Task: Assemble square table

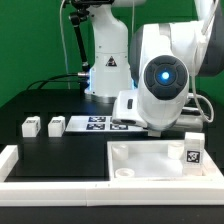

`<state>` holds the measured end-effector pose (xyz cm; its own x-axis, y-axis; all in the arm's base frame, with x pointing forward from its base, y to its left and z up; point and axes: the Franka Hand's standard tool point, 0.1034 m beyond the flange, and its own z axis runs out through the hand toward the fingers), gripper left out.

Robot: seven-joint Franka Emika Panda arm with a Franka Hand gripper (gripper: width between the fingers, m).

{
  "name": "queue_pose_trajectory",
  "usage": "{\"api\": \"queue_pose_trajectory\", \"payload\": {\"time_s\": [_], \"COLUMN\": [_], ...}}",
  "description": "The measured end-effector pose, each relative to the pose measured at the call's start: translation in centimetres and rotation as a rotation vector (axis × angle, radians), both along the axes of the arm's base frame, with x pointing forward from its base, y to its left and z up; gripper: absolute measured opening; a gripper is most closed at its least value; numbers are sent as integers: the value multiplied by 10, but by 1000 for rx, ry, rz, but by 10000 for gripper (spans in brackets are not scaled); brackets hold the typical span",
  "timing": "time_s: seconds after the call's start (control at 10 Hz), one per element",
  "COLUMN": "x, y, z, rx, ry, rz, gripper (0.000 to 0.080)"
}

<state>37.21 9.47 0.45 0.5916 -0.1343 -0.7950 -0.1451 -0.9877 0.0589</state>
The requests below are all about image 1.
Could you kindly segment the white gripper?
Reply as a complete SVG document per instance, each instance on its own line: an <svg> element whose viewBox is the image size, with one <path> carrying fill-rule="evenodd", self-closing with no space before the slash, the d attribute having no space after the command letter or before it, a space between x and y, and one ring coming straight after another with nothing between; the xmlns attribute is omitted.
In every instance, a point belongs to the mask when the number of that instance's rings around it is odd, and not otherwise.
<svg viewBox="0 0 224 224"><path fill-rule="evenodd" d="M196 131L203 128L198 115L182 115L185 99L158 100L154 95L139 96L137 90L121 91L112 112L114 124L138 126L152 131Z"/></svg>

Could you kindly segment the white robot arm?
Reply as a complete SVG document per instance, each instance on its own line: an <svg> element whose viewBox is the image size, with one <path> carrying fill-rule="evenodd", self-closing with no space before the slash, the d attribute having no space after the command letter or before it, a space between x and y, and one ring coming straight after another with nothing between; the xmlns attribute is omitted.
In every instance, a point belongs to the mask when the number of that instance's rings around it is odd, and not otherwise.
<svg viewBox="0 0 224 224"><path fill-rule="evenodd" d="M195 77L224 70L224 15L220 0L194 0L198 19L145 24L127 41L127 28L107 4L90 6L95 63L85 94L113 102L112 122L162 132L201 128L211 123L197 106L184 115L189 99L198 100Z"/></svg>

